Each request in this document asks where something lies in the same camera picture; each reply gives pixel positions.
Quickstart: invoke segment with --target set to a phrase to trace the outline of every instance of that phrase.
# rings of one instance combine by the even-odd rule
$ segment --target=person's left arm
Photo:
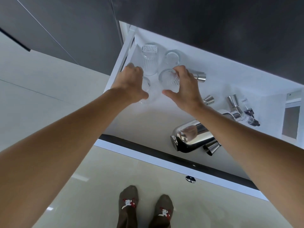
[[[148,98],[142,73],[129,64],[99,98],[0,152],[2,227],[35,224],[112,120]]]

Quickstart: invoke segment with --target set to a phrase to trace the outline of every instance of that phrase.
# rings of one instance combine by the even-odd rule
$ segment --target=drawer
[[[177,49],[181,65],[206,73],[206,81],[199,83],[199,89],[202,97],[212,95],[215,98],[215,103],[210,105],[212,108],[230,110],[226,97],[242,94],[250,101],[261,125],[252,128],[281,138],[286,95],[301,90],[303,85],[135,26],[130,27],[105,91],[125,65],[132,62],[141,66],[141,47],[148,42],[157,43],[160,60],[167,50]],[[157,74],[149,79],[151,85],[158,87],[157,99],[149,104],[138,102],[127,107],[95,145],[267,200],[223,147],[213,156],[202,148],[190,153],[174,149],[170,141],[173,129],[193,117],[161,94]]]

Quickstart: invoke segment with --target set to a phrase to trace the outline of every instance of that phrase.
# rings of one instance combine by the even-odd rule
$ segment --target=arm
[[[0,153],[1,227],[35,224],[116,115],[148,98],[142,75],[128,65],[102,96]]]
[[[201,122],[241,165],[277,210],[297,228],[304,223],[304,150],[230,120],[203,104],[198,84],[184,66],[178,93],[164,90]]]

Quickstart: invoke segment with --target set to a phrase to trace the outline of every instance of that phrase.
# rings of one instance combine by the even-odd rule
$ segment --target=person's right arm
[[[294,227],[304,224],[304,150],[230,120],[203,104],[197,80],[184,66],[178,93],[164,90],[178,107],[201,122]]]

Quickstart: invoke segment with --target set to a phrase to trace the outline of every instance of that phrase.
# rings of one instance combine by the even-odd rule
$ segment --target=leg
[[[171,228],[170,220],[173,215],[173,204],[168,195],[162,195],[155,205],[154,217],[149,228]]]
[[[125,188],[119,195],[119,216],[117,228],[137,228],[136,208],[138,205],[137,188]]]

